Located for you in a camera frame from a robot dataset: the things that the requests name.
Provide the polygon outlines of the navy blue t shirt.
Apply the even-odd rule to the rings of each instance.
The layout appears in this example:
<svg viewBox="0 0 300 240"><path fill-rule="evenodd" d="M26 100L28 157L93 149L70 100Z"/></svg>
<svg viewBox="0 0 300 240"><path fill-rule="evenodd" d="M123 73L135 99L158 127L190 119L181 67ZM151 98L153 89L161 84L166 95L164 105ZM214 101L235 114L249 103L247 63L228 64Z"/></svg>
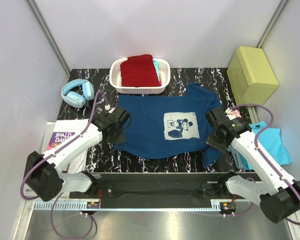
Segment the navy blue t shirt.
<svg viewBox="0 0 300 240"><path fill-rule="evenodd" d="M206 113L221 107L218 96L191 82L182 96L120 95L119 107L131 116L125 141L114 146L137 157L155 160L183 153L203 152L203 165L221 157L207 144L213 131Z"/></svg>

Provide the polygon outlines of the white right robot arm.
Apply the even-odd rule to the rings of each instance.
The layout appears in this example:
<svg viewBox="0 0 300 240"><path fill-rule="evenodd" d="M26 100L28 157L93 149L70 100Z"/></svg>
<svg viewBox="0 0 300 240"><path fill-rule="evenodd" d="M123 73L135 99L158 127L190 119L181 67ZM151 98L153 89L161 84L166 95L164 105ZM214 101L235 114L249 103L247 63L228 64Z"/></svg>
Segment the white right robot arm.
<svg viewBox="0 0 300 240"><path fill-rule="evenodd" d="M229 198L237 195L258 205L268 220L279 223L300 210L300 180L286 172L266 151L241 117L221 107L209 111L206 119L213 131L207 144L219 149L232 146L253 167L261 184L229 172L217 185L218 195Z"/></svg>

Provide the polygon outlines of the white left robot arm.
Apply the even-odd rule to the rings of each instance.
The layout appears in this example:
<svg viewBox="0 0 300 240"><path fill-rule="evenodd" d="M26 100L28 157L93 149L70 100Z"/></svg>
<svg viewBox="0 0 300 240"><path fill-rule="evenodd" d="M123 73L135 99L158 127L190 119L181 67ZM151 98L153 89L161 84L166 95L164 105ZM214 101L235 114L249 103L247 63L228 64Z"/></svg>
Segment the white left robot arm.
<svg viewBox="0 0 300 240"><path fill-rule="evenodd" d="M120 144L124 130L131 124L131 115L120 106L95 116L87 126L70 139L45 153L30 153L26 160L22 184L36 194L34 199L48 202L61 193L82 193L93 198L99 190L99 180L87 171L65 173L64 167L76 157L100 142Z"/></svg>

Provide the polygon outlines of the grey-blue t shirt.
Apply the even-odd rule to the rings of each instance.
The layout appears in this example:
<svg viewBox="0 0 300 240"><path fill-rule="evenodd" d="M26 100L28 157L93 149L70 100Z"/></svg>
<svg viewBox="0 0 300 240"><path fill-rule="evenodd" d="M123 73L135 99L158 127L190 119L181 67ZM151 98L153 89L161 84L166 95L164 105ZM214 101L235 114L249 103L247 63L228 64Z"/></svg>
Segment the grey-blue t shirt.
<svg viewBox="0 0 300 240"><path fill-rule="evenodd" d="M233 148L231 145L227 147L227 151L231 153L234 163L237 169L239 170L248 170L249 165L247 163L247 160L239 153L238 150Z"/></svg>

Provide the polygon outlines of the pink cube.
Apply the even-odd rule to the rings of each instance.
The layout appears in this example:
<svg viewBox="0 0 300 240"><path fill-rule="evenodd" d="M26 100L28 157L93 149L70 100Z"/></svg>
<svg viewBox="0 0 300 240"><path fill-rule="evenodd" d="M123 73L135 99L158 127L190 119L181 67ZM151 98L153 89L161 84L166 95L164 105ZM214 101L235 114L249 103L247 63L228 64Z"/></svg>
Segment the pink cube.
<svg viewBox="0 0 300 240"><path fill-rule="evenodd" d="M235 118L242 118L240 112L237 109L228 109L226 111L226 115L230 120L233 120Z"/></svg>

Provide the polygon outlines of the folded red t shirt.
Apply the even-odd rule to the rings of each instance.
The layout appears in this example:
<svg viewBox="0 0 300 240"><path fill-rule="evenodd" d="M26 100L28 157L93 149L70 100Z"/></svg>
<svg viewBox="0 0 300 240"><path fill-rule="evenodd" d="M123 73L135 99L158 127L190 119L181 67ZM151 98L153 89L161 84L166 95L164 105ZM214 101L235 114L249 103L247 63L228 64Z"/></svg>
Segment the folded red t shirt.
<svg viewBox="0 0 300 240"><path fill-rule="evenodd" d="M160 87L151 54L130 56L120 64L123 87Z"/></svg>

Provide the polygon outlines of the light blue headphones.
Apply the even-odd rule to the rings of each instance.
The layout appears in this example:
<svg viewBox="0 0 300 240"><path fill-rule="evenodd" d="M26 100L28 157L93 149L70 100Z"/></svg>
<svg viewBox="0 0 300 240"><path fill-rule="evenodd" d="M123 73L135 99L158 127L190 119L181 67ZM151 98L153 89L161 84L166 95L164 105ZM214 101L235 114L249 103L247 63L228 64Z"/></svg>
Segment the light blue headphones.
<svg viewBox="0 0 300 240"><path fill-rule="evenodd" d="M81 87L83 95L78 94L72 89ZM68 82L61 90L61 97L64 102L74 108L82 108L86 102L91 101L95 97L95 90L92 83L85 79L75 79Z"/></svg>

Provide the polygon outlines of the cyan t shirt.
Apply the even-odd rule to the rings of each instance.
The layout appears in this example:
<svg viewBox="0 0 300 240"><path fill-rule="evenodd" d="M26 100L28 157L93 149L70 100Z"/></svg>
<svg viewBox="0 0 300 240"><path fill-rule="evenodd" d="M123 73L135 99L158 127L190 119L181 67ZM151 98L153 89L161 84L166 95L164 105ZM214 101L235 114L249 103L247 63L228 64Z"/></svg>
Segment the cyan t shirt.
<svg viewBox="0 0 300 240"><path fill-rule="evenodd" d="M258 140L280 166L292 163L292 158L283 146L279 128L267 128L260 134ZM235 165L239 170L253 170L253 167L240 153L237 155Z"/></svg>

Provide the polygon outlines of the yellow-green box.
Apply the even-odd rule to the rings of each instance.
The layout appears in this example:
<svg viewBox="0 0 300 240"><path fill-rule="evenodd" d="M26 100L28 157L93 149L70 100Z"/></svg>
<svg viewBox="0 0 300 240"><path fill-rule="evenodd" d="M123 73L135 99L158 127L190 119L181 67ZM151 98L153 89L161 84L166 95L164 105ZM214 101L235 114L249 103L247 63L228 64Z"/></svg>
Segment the yellow-green box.
<svg viewBox="0 0 300 240"><path fill-rule="evenodd" d="M240 46L230 62L227 76L237 105L263 105L279 87L261 48Z"/></svg>

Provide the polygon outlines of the Roald Dahl book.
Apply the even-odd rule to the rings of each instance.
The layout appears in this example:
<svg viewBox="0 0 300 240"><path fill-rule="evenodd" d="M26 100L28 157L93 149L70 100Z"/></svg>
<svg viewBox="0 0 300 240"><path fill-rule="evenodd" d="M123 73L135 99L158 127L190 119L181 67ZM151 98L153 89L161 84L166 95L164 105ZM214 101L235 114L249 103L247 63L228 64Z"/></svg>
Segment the Roald Dahl book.
<svg viewBox="0 0 300 240"><path fill-rule="evenodd" d="M74 132L53 132L46 148L47 151L57 147L58 145L65 142L67 139L72 137Z"/></svg>

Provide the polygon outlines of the folded teal t shirt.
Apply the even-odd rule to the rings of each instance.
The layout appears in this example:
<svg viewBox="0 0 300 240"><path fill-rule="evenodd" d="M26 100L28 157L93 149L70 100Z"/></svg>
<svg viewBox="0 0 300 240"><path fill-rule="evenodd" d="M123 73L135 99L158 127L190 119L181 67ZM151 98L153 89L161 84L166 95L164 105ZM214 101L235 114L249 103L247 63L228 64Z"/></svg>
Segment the folded teal t shirt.
<svg viewBox="0 0 300 240"><path fill-rule="evenodd" d="M161 84L160 63L155 59L153 59L152 62L153 62L154 68L155 68L155 72L156 72L156 75L157 75L157 78L158 78L158 82Z"/></svg>

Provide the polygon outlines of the white plastic basket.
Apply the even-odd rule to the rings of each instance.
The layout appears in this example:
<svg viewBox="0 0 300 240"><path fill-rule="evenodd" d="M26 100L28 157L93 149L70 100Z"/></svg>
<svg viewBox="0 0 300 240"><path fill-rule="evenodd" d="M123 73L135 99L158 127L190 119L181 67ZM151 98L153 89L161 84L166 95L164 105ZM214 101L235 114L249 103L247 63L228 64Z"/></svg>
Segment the white plastic basket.
<svg viewBox="0 0 300 240"><path fill-rule="evenodd" d="M169 63L154 58L151 64L127 64L127 58L113 62L109 72L109 83L120 94L155 95L164 92L170 84Z"/></svg>

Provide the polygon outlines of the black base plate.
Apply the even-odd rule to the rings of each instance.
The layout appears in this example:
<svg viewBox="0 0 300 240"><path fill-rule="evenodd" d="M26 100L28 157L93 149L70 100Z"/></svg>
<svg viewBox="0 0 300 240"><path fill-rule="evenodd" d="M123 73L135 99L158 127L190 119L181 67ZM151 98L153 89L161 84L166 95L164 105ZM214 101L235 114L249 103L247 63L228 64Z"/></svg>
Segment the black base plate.
<svg viewBox="0 0 300 240"><path fill-rule="evenodd" d="M194 196L202 199L232 199L225 185L226 173L101 173L95 174L97 182L92 193L71 192L71 199L94 199L101 191L102 199L121 196Z"/></svg>

